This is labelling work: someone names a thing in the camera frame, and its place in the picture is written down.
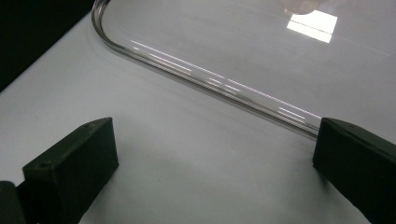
black block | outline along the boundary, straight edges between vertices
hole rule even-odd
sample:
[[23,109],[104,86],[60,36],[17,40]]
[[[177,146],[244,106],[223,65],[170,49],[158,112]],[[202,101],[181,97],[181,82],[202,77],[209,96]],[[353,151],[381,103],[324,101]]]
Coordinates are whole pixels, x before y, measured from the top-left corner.
[[77,128],[23,167],[38,223],[78,223],[119,166],[112,119]]
[[18,192],[7,181],[0,181],[0,224],[25,224]]
[[374,224],[396,223],[396,146],[353,124],[322,119],[314,167]]
[[93,2],[1,0],[0,91],[89,13]]

black background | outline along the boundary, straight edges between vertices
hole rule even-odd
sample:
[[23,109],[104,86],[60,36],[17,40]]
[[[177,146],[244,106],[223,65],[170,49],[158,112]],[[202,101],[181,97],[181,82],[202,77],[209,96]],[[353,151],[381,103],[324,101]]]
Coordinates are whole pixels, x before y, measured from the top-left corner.
[[93,0],[0,0],[0,91],[90,12]]

black holder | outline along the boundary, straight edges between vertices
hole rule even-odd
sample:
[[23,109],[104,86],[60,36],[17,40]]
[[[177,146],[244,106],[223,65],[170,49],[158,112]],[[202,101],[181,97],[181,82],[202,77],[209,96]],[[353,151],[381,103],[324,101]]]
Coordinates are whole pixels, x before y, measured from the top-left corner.
[[112,118],[86,123],[0,182],[0,224],[75,224],[119,166]]
[[322,119],[314,167],[371,223],[396,223],[395,145],[356,125]]

glass tube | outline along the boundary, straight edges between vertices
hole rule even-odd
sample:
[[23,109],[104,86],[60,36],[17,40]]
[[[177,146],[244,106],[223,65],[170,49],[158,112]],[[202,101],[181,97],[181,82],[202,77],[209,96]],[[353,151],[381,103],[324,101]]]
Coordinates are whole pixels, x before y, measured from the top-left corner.
[[134,40],[128,47],[111,40],[102,26],[102,17],[110,0],[96,0],[92,8],[92,23],[95,31],[112,49],[129,57],[151,64],[182,77],[190,82],[203,86],[211,91],[227,96],[236,102],[255,110],[286,121],[295,127],[318,135],[321,117],[272,97],[265,92],[255,90],[244,83],[239,83],[221,74],[216,74],[193,63],[174,57],[165,52],[146,46]]

white surface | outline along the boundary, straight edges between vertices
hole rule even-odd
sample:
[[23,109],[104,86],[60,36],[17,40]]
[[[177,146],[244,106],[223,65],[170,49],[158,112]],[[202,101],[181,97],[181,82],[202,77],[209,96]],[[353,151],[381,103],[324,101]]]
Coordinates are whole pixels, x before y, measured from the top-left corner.
[[[387,103],[364,101],[371,122],[394,119],[384,88]],[[315,140],[117,55],[89,17],[0,93],[0,179],[20,184],[24,164],[107,116],[120,168],[83,224],[368,223],[312,167]]]

